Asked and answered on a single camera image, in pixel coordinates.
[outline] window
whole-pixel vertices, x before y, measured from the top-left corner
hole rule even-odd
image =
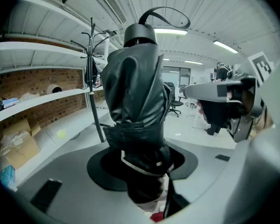
[[[190,83],[190,69],[163,67],[162,79],[164,82],[172,82],[176,88],[183,90]]]

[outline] ceiling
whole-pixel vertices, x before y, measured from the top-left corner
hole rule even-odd
[[[55,6],[56,0],[45,0]],[[183,12],[191,21],[186,35],[158,34],[160,54],[164,53],[167,66],[213,68],[221,61],[227,65],[239,64],[255,53],[264,51],[270,61],[280,60],[280,24],[273,11],[263,0],[60,0],[71,13],[86,24],[93,17],[97,31],[114,31],[110,38],[113,49],[123,46],[124,31],[138,22],[141,15],[152,7],[168,6]],[[175,25],[184,22],[179,14],[169,9],[159,11]],[[168,27],[157,18],[147,21],[155,28]],[[64,40],[74,39],[81,27],[72,27],[70,36],[63,34]],[[234,54],[213,44],[220,40],[239,51]],[[98,47],[103,54],[104,46]],[[203,66],[184,63],[185,60],[202,62]]]

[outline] person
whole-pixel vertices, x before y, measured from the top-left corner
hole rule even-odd
[[[227,73],[229,72],[229,69],[225,66],[224,63],[218,62],[217,63],[217,77],[216,82],[221,82],[227,79]],[[219,133],[221,128],[217,125],[210,125],[210,128],[204,129],[203,131],[207,133],[208,135],[214,135],[215,133]]]
[[[253,104],[254,104],[253,94],[250,91],[243,91],[242,103],[244,106],[244,110],[246,112],[250,112],[250,110],[252,109]],[[203,107],[202,107],[202,104],[200,101],[197,102],[197,106],[200,107],[199,113],[204,115],[204,117],[205,117]],[[273,122],[273,118],[272,118],[271,114],[267,110],[266,106],[264,106],[262,114],[254,120],[254,123],[253,123],[254,131],[256,131],[257,134],[259,134],[263,130],[266,130],[268,128],[273,128],[274,125],[275,124]]]

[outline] black circular base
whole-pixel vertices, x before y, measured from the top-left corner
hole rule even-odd
[[[178,180],[189,177],[198,165],[197,157],[183,148],[167,143],[175,166],[170,173],[170,179]],[[156,180],[153,178],[148,180],[145,175],[124,164],[120,157],[121,150],[110,147],[96,153],[87,163],[89,177],[98,186],[112,191],[127,191],[127,182],[129,185],[134,185],[133,180],[135,179],[155,184]]]

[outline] brick wall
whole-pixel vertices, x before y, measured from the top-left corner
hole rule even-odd
[[[99,102],[105,99],[104,91],[95,91],[94,92],[94,102]]]
[[[0,75],[0,97],[20,98],[23,94],[46,95],[49,84],[59,85],[63,91],[83,86],[81,70],[40,69],[6,73]],[[84,94],[53,100],[24,110],[0,122],[0,141],[2,130],[21,119],[28,119],[30,125],[39,123],[42,128],[56,120],[86,107]]]

